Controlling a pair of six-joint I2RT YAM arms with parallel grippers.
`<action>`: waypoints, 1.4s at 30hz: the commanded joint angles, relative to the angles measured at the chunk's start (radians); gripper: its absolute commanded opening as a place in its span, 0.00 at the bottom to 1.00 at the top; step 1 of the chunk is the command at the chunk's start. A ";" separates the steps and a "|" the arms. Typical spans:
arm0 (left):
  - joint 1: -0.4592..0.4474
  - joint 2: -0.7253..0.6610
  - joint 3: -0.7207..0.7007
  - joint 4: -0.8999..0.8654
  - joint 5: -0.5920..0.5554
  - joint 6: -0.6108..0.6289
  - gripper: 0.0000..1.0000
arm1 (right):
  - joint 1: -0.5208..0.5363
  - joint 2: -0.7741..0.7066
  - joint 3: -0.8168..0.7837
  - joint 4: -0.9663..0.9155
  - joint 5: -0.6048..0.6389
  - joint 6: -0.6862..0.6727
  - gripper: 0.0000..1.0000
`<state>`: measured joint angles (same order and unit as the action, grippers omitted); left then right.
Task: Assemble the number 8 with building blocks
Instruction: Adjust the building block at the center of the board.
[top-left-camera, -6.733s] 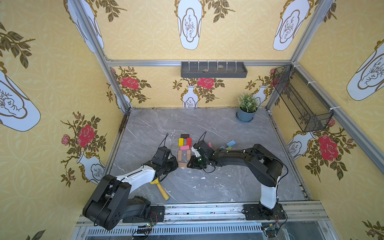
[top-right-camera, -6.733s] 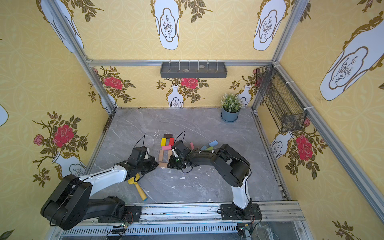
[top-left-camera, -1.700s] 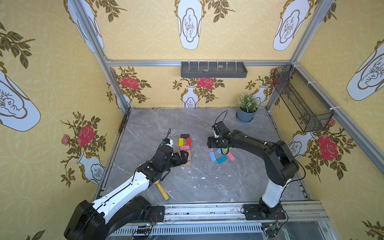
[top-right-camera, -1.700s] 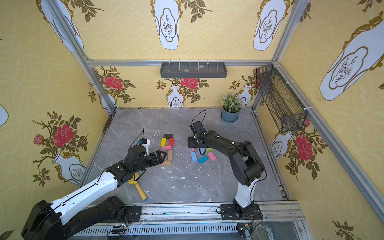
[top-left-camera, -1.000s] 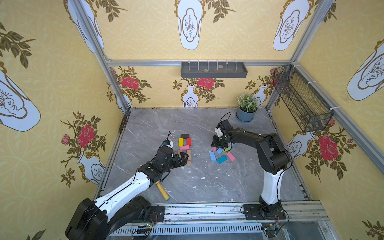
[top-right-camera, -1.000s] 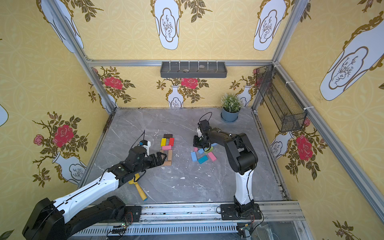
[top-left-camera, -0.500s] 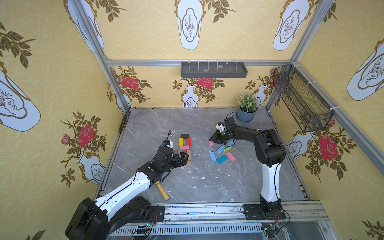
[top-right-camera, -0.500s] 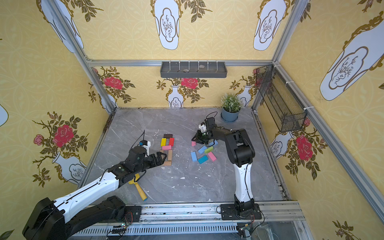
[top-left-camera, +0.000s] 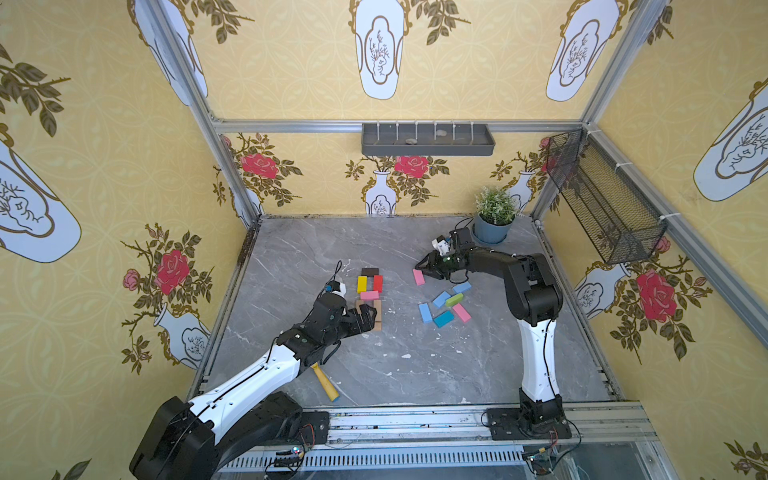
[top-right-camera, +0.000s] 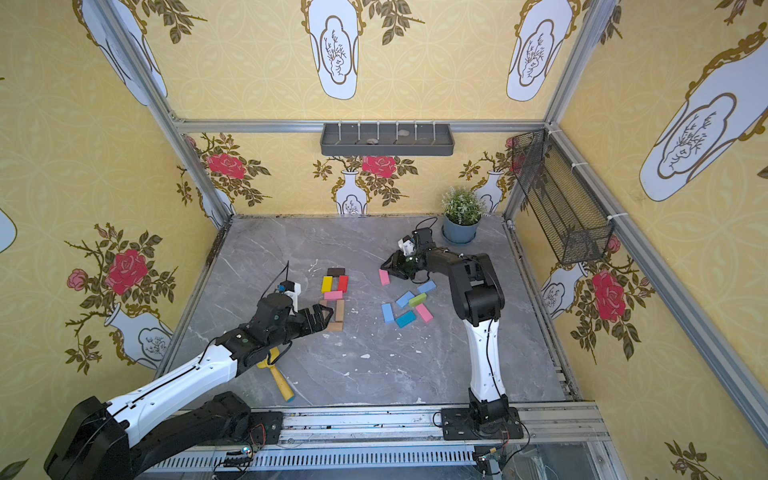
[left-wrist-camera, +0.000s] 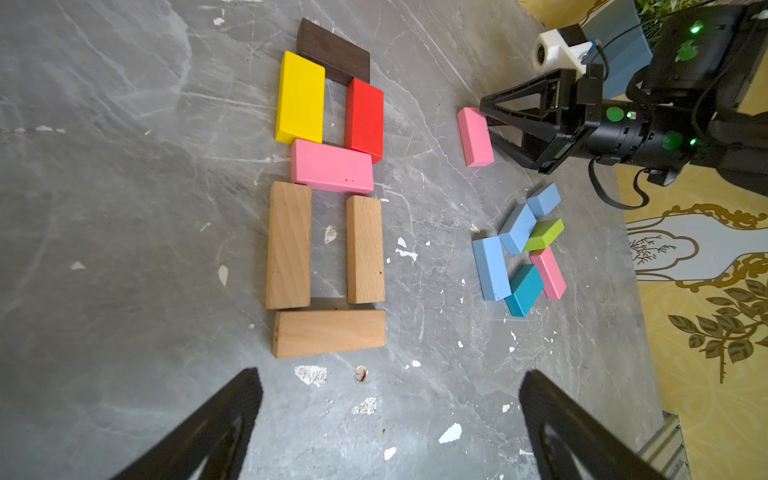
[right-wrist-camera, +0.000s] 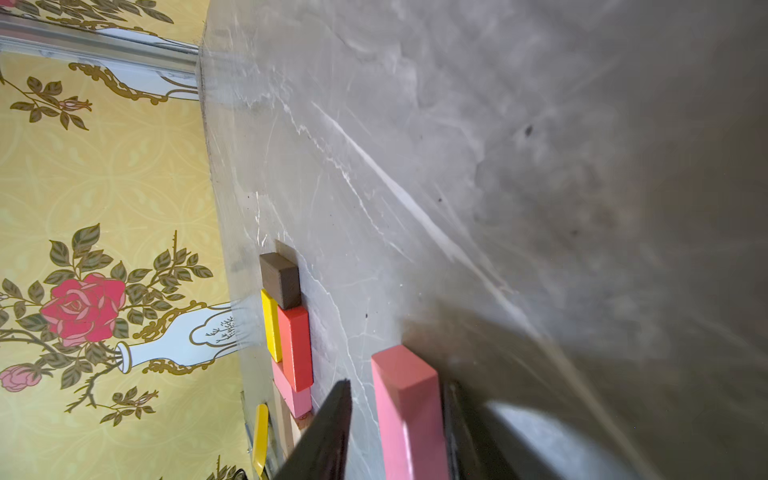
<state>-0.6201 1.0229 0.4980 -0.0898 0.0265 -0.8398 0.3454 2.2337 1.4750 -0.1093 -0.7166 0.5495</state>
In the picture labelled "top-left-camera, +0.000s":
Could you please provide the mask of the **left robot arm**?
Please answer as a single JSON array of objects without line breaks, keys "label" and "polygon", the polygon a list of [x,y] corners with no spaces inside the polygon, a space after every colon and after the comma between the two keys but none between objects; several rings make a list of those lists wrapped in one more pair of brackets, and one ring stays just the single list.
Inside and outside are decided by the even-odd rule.
[{"label": "left robot arm", "polygon": [[307,317],[278,335],[267,352],[219,386],[189,401],[174,396],[156,411],[129,464],[137,479],[210,479],[252,447],[291,441],[302,407],[283,386],[340,347],[373,330],[374,307],[350,308],[324,291]]}]

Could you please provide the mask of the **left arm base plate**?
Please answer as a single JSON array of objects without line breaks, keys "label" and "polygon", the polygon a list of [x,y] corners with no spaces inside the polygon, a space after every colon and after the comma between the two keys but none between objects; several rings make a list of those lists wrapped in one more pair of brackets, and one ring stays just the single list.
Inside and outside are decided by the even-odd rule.
[{"label": "left arm base plate", "polygon": [[308,447],[328,441],[330,416],[326,411],[303,411],[289,429],[289,440]]}]

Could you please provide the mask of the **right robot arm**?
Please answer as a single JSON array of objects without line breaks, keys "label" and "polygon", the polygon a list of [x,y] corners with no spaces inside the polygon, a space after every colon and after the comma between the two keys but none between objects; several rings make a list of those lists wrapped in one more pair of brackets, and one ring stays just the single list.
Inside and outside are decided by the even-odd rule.
[{"label": "right robot arm", "polygon": [[515,255],[481,247],[446,255],[433,250],[416,264],[416,269],[438,280],[448,280],[459,270],[503,280],[507,306],[521,335],[521,417],[536,427],[563,422],[565,414],[554,359],[554,335],[563,294],[545,256]]}]

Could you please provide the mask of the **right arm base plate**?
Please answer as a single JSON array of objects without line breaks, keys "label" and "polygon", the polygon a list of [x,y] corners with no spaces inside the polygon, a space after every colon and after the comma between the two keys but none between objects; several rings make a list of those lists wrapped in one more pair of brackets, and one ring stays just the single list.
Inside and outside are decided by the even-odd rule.
[{"label": "right arm base plate", "polygon": [[494,441],[541,440],[553,443],[573,437],[565,417],[539,419],[521,408],[490,408],[483,414],[482,423]]}]

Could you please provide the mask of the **yellow block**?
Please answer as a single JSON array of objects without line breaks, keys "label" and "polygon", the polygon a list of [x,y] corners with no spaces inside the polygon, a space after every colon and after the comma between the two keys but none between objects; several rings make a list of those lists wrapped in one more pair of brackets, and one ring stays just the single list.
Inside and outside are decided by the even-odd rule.
[{"label": "yellow block", "polygon": [[358,276],[357,277],[357,284],[356,284],[356,291],[357,293],[364,293],[368,290],[368,277],[367,276]]}]

